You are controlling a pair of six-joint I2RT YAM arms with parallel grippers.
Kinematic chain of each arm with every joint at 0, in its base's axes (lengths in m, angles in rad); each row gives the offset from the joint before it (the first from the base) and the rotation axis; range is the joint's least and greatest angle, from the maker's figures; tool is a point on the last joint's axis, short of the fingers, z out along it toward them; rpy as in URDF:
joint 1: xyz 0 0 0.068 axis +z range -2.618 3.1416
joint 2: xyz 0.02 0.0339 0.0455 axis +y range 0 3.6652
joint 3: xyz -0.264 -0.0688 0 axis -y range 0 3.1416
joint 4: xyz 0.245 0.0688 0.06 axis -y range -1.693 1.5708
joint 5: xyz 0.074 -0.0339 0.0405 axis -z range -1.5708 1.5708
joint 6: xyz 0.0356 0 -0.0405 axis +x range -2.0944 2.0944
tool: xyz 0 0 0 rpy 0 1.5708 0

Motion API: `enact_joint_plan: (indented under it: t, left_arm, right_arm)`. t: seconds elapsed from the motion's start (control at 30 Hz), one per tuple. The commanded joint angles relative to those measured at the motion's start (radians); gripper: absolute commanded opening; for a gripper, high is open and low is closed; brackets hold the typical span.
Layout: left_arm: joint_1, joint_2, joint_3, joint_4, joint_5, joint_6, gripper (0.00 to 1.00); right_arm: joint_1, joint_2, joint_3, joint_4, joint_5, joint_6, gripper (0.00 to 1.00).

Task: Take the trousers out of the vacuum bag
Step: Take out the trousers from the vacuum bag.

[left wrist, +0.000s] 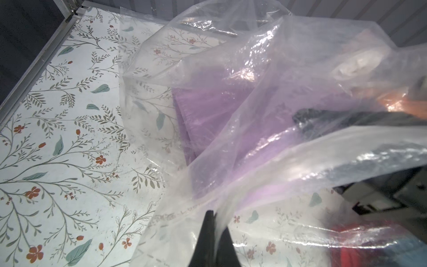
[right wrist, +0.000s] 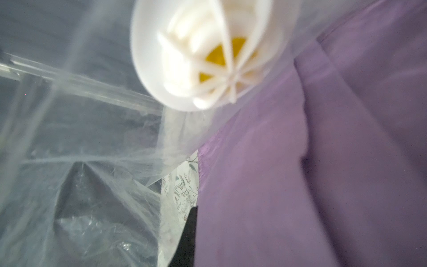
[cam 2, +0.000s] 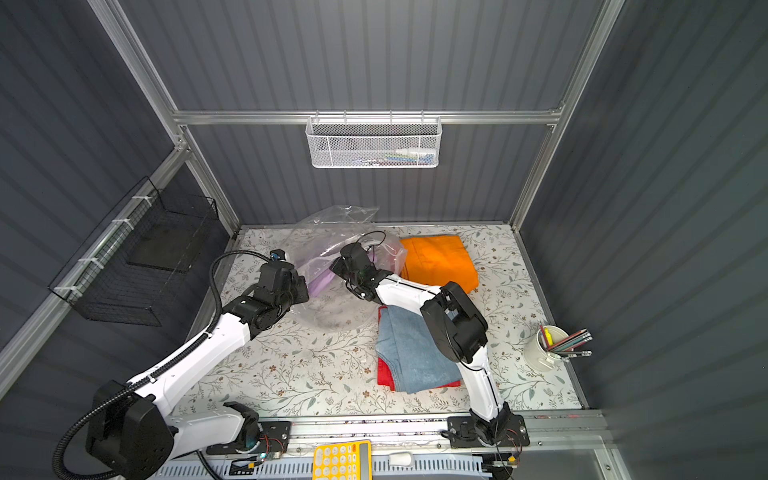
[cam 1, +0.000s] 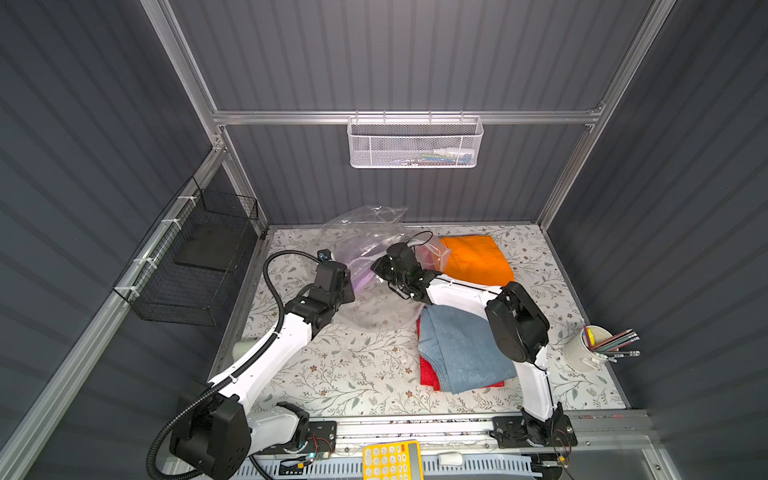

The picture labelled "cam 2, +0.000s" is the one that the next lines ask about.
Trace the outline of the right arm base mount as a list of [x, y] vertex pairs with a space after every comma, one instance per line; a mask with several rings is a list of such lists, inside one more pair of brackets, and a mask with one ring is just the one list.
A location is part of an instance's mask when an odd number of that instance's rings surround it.
[[475, 413], [468, 416], [452, 416], [447, 419], [447, 428], [440, 431], [450, 446], [457, 448], [499, 447], [522, 449], [530, 445], [528, 429], [524, 418], [514, 414], [504, 401], [498, 416], [486, 421]]

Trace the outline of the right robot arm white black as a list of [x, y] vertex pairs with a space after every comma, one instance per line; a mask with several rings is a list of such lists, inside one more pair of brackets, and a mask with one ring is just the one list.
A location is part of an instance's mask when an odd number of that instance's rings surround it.
[[490, 424], [511, 414], [492, 376], [487, 321], [457, 283], [428, 286], [405, 280], [377, 268], [358, 242], [343, 246], [330, 270], [356, 297], [399, 307], [424, 319], [437, 349], [459, 366], [471, 415]]

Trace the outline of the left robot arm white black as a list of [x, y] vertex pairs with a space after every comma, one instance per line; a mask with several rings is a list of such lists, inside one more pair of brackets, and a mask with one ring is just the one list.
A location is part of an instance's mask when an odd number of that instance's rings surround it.
[[284, 251], [259, 258], [257, 282], [228, 304], [216, 296], [202, 332], [126, 383], [109, 382], [97, 391], [85, 449], [108, 467], [107, 478], [146, 479], [168, 460], [214, 445], [241, 454], [262, 448], [258, 413], [237, 401], [200, 414], [175, 411], [220, 361], [308, 301], [306, 281]]

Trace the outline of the orange trousers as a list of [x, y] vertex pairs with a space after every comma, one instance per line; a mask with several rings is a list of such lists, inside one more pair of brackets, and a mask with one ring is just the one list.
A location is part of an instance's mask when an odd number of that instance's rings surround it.
[[402, 239], [407, 251], [400, 276], [432, 286], [457, 283], [469, 294], [479, 286], [479, 276], [462, 240], [456, 235]]

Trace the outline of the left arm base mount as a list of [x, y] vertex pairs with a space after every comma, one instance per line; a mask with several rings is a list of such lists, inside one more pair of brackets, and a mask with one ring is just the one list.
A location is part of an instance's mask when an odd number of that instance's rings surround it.
[[208, 446], [208, 455], [282, 455], [287, 452], [292, 423], [289, 421], [263, 421], [250, 407], [236, 401], [224, 402], [226, 413], [237, 413], [243, 425], [229, 443]]

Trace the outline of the lilac garment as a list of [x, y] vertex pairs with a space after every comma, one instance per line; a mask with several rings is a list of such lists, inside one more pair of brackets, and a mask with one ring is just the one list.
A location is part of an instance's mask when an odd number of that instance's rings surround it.
[[[375, 248], [374, 247], [362, 247], [367, 251], [369, 259], [375, 260]], [[317, 298], [323, 293], [332, 283], [336, 276], [330, 271], [332, 262], [340, 255], [341, 248], [336, 252], [336, 255], [330, 259], [320, 260], [315, 259], [309, 262], [305, 266], [305, 277], [307, 280], [308, 292], [310, 298]]]

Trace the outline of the clear plastic vacuum bag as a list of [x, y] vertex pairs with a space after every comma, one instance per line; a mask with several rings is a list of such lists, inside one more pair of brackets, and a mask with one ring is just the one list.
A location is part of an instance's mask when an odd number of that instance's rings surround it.
[[283, 249], [306, 280], [309, 300], [289, 313], [300, 325], [336, 333], [375, 319], [373, 282], [400, 273], [407, 256], [398, 235], [374, 223], [378, 211], [335, 205], [294, 225]]

